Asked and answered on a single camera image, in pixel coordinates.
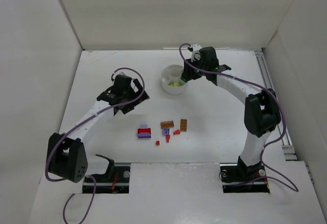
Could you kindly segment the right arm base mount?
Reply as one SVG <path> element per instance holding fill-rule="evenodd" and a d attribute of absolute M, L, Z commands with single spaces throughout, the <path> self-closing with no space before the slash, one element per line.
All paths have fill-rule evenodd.
<path fill-rule="evenodd" d="M 240 158 L 236 163 L 220 163 L 223 193 L 270 193 L 265 176 L 261 163 L 246 166 Z"/>

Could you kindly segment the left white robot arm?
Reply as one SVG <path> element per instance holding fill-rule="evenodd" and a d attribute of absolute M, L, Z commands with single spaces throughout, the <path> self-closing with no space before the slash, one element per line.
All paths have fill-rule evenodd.
<path fill-rule="evenodd" d="M 119 111 L 126 114 L 149 99 L 142 78 L 118 74 L 113 85 L 96 98 L 94 105 L 68 132 L 54 133 L 48 142 L 45 176 L 58 176 L 59 181 L 78 183 L 84 177 L 93 177 L 101 182 L 110 180 L 115 172 L 114 160 L 88 152 L 92 137 L 97 130 Z"/>

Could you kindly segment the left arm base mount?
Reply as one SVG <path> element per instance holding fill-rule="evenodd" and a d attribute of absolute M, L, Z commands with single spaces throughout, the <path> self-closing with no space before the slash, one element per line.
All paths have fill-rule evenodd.
<path fill-rule="evenodd" d="M 91 156 L 88 158 L 86 175 L 91 175 L 95 182 L 85 177 L 82 193 L 128 194 L 130 169 L 129 163 L 116 163 L 113 159 L 99 154 Z"/>

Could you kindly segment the dark green lego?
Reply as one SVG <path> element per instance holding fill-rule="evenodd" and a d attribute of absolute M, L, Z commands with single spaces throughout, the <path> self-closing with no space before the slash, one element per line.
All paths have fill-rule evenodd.
<path fill-rule="evenodd" d="M 184 82 L 184 83 L 187 83 L 187 80 L 181 76 L 181 80 Z"/>

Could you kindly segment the purple lego plate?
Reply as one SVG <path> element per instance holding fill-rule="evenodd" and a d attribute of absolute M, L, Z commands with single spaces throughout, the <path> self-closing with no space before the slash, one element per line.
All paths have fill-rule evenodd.
<path fill-rule="evenodd" d="M 137 137 L 139 139 L 150 139 L 151 138 L 151 134 L 148 132 L 141 132 L 137 135 Z"/>

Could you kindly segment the purple small square lego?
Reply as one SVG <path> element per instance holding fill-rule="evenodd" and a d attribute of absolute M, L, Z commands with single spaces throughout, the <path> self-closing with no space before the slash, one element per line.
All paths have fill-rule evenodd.
<path fill-rule="evenodd" d="M 162 130 L 162 134 L 163 134 L 164 136 L 169 135 L 169 134 L 170 134 L 170 129 L 169 129 L 169 128 L 163 128 L 163 130 Z"/>

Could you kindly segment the red arch lego brick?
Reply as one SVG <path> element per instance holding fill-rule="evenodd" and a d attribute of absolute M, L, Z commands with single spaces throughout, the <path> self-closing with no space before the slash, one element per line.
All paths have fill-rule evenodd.
<path fill-rule="evenodd" d="M 151 134 L 151 128 L 139 128 L 137 130 L 137 133 L 140 134 L 140 133 L 149 133 Z"/>

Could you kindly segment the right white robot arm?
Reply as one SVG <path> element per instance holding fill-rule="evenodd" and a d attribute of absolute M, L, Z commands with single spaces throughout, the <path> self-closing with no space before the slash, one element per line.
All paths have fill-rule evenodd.
<path fill-rule="evenodd" d="M 247 168 L 259 165 L 264 144 L 281 122 L 275 92 L 237 77 L 231 67 L 219 63 L 213 47 L 189 43 L 184 43 L 179 48 L 182 47 L 187 47 L 192 53 L 191 58 L 186 59 L 182 51 L 179 51 L 184 61 L 182 81 L 188 82 L 205 77 L 217 87 L 228 91 L 244 105 L 247 138 L 238 164 Z"/>

